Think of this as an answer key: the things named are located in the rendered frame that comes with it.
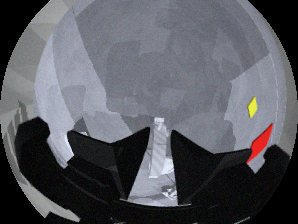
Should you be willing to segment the yellow flat square plate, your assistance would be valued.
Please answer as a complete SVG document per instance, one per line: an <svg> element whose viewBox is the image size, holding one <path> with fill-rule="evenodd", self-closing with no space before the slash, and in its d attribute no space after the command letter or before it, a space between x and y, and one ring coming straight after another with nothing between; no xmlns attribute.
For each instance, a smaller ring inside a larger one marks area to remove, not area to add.
<svg viewBox="0 0 298 224"><path fill-rule="evenodd" d="M257 103L255 103L255 96L253 97L253 99L251 99L249 105L247 105L247 109L249 109L249 115L251 119L251 115L253 115L253 113L257 111Z"/></svg>

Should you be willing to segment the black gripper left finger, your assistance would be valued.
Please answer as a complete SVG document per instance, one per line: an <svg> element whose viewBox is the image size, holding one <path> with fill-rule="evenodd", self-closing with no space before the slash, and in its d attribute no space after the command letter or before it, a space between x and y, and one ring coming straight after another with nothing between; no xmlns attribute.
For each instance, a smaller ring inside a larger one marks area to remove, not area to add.
<svg viewBox="0 0 298 224"><path fill-rule="evenodd" d="M144 160L146 147L148 147L149 135L150 128L146 127L126 139L109 144L106 141L82 135L80 132L74 132L72 129L67 132L73 155L112 172L121 200L128 200L133 183L136 183L137 173L140 172L138 168Z"/></svg>

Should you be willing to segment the red flat rectangular plate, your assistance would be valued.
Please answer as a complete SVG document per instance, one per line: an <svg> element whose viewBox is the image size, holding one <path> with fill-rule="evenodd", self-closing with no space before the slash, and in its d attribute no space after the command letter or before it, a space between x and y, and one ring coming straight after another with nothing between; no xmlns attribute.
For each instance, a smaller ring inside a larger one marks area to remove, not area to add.
<svg viewBox="0 0 298 224"><path fill-rule="evenodd" d="M266 128L265 132L263 132L261 136L257 137L257 139L253 141L253 145L250 145L253 155L250 156L250 159L247 160L247 163L249 163L250 160L253 160L254 157L257 156L257 153L261 153L262 149L265 149L267 141L270 139L270 131L273 131L273 124L271 124L269 128Z"/></svg>

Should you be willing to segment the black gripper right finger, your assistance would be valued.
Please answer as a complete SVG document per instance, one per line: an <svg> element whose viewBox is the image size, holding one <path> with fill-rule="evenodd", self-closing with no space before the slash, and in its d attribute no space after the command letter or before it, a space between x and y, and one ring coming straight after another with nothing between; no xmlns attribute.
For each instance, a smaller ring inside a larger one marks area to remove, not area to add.
<svg viewBox="0 0 298 224"><path fill-rule="evenodd" d="M245 164L253 151L239 149L239 151L212 153L201 145L190 141L188 137L172 129L170 133L170 152L172 152L174 177L176 177L177 205L192 204L193 196L214 179L218 171L233 165Z"/></svg>

